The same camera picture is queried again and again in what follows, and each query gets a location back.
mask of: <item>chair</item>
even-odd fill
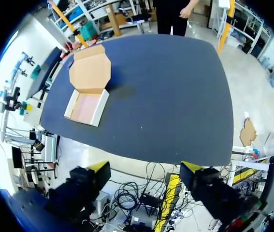
[[[127,24],[139,24],[142,34],[144,33],[143,23],[148,22],[148,25],[150,28],[149,32],[151,32],[150,21],[152,19],[152,15],[148,13],[143,0],[139,0],[139,2],[140,2],[139,4],[140,4],[140,9],[141,9],[141,14],[130,16],[130,14],[127,12],[127,10],[123,7],[119,7],[118,11],[120,11],[123,14],[123,16],[127,17],[127,19],[126,19]]]

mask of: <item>box lid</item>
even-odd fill
[[[111,76],[111,62],[102,45],[83,49],[73,55],[70,83],[80,93],[102,93]]]

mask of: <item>navy blue table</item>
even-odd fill
[[[111,61],[110,97],[99,127],[64,118],[73,92],[63,64],[44,104],[48,131],[138,160],[204,166],[230,161],[232,103],[214,47],[170,35],[139,35],[104,42]]]

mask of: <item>green object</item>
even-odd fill
[[[23,101],[23,102],[22,102],[22,105],[27,105],[26,101]],[[21,115],[21,116],[24,116],[24,113],[25,113],[25,109],[21,108],[21,109],[20,109],[20,115]]]
[[[48,81],[48,82],[52,82],[52,79],[51,79],[51,78],[48,78],[47,81]],[[45,86],[50,87],[51,85],[50,85],[49,83],[45,83]]]
[[[32,71],[32,73],[30,75],[31,79],[36,80],[40,71],[41,71],[41,67],[39,64],[37,64],[36,68],[34,69],[34,71]]]
[[[97,34],[95,28],[93,27],[92,21],[85,23],[82,27],[79,28],[79,31],[84,40],[91,39],[95,36],[95,34]]]

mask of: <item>yellow panel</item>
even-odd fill
[[[249,170],[247,170],[245,172],[242,172],[242,173],[236,175],[234,177],[234,179],[233,179],[233,183],[235,184],[235,183],[237,183],[240,180],[246,179],[248,176],[254,174],[255,170],[256,169],[249,169]]]
[[[172,206],[171,203],[175,198],[175,190],[176,190],[176,187],[179,185],[179,183],[180,183],[179,175],[172,174],[170,176],[170,181],[166,189],[166,193],[167,193],[167,196],[165,197],[166,200],[162,204],[162,208],[163,208],[163,211],[161,213],[162,218],[165,218],[170,212],[170,208]],[[157,220],[155,225],[155,232],[161,232],[162,226],[165,224],[165,222],[166,222],[165,219]]]
[[[202,166],[196,165],[196,164],[192,164],[192,163],[188,163],[186,161],[182,161],[181,163],[183,163],[184,165],[186,165],[193,173],[195,173],[195,171],[202,169]]]
[[[87,168],[95,171],[95,173],[100,169],[102,168],[108,161],[103,161],[103,162],[100,162],[100,163],[96,163],[96,164],[93,164],[91,166],[88,166]]]
[[[235,0],[230,0],[230,9],[228,10],[228,16],[230,16],[230,17],[233,17],[234,4],[235,4],[234,2],[235,2]],[[220,54],[220,52],[223,49],[225,40],[226,40],[228,32],[229,32],[229,28],[230,28],[230,24],[226,23],[224,32],[223,32],[223,34],[220,38],[220,41],[219,41],[218,50],[217,50],[218,54]]]
[[[32,110],[32,105],[26,105],[26,110]]]

